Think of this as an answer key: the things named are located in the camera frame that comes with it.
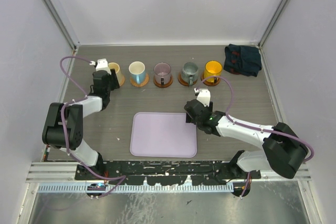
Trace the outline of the cream yellow cup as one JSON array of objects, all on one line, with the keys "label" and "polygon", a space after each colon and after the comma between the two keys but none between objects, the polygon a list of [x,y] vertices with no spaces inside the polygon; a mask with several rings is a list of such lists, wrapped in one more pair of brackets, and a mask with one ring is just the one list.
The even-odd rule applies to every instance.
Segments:
[{"label": "cream yellow cup", "polygon": [[119,64],[115,63],[115,62],[110,62],[108,63],[108,67],[109,69],[112,71],[114,70],[115,71],[115,74],[117,76],[117,80],[118,80],[118,83],[119,83],[119,86],[123,86],[124,82],[125,82],[125,77],[121,71],[121,68],[119,66]]}]

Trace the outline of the white cup blue handle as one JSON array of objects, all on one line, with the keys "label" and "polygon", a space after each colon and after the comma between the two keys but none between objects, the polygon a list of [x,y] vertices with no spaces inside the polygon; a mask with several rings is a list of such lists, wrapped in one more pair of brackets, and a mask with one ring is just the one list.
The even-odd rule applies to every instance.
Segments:
[{"label": "white cup blue handle", "polygon": [[132,62],[129,65],[129,72],[131,74],[132,80],[136,84],[142,84],[145,81],[146,72],[144,63],[140,61]]}]

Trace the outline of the woven rattan coaster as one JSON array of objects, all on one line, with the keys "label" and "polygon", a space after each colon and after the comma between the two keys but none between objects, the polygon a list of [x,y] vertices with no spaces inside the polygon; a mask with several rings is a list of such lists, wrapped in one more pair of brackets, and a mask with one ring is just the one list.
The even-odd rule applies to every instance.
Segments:
[{"label": "woven rattan coaster", "polygon": [[143,87],[145,86],[150,80],[149,74],[147,73],[145,76],[145,79],[142,83],[137,84],[132,77],[130,77],[130,83],[134,86],[134,87]]}]

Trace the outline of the wooden coaster back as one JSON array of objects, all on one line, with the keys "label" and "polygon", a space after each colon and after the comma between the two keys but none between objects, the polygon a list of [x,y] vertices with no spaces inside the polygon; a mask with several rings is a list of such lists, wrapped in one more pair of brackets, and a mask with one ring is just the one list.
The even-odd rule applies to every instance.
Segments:
[{"label": "wooden coaster back", "polygon": [[183,86],[191,87],[197,82],[197,79],[194,75],[182,74],[182,72],[180,72],[178,76],[178,81]]}]

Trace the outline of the dark wooden coaster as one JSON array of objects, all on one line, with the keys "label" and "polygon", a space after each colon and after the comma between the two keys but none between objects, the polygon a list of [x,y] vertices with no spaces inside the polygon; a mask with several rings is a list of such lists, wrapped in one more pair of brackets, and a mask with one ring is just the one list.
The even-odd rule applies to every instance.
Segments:
[{"label": "dark wooden coaster", "polygon": [[170,76],[169,81],[167,81],[164,77],[154,76],[153,83],[158,88],[167,88],[167,87],[169,87],[173,83],[173,77]]}]

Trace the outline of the grey green cup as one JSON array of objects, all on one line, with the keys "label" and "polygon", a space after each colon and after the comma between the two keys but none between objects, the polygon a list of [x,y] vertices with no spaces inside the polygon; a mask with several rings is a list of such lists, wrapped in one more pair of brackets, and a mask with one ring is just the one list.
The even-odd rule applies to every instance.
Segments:
[{"label": "grey green cup", "polygon": [[188,86],[192,86],[198,80],[198,66],[193,62],[185,63],[181,71],[181,79]]}]

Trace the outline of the purple translucent cup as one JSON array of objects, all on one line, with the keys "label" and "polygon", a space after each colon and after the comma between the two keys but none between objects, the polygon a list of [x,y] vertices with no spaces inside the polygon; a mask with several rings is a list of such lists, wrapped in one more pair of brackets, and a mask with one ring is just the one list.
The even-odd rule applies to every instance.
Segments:
[{"label": "purple translucent cup", "polygon": [[160,62],[154,66],[154,75],[164,77],[169,81],[171,76],[171,66],[166,62]]}]

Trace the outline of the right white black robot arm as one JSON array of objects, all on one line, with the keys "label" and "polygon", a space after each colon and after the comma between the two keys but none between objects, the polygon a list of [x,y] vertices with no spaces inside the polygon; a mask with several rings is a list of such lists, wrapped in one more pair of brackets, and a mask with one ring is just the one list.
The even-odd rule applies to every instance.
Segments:
[{"label": "right white black robot arm", "polygon": [[291,128],[284,123],[275,126],[257,125],[226,113],[213,111],[194,99],[184,107],[186,121],[206,134],[231,137],[257,147],[258,151],[238,151],[228,164],[228,172],[241,179],[257,170],[271,169],[281,177],[292,179],[309,153],[308,147],[297,140]]}]

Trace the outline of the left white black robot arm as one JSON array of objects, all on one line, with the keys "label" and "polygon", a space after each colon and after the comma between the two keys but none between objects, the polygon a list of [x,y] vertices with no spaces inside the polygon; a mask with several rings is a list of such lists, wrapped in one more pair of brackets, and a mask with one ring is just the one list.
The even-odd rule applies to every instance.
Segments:
[{"label": "left white black robot arm", "polygon": [[101,179],[106,172],[102,155],[83,139],[83,119],[103,111],[110,103],[111,91],[120,87],[114,69],[108,73],[98,70],[93,74],[90,93],[83,100],[72,103],[52,103],[49,106],[42,141],[60,149],[86,168],[93,180]]}]

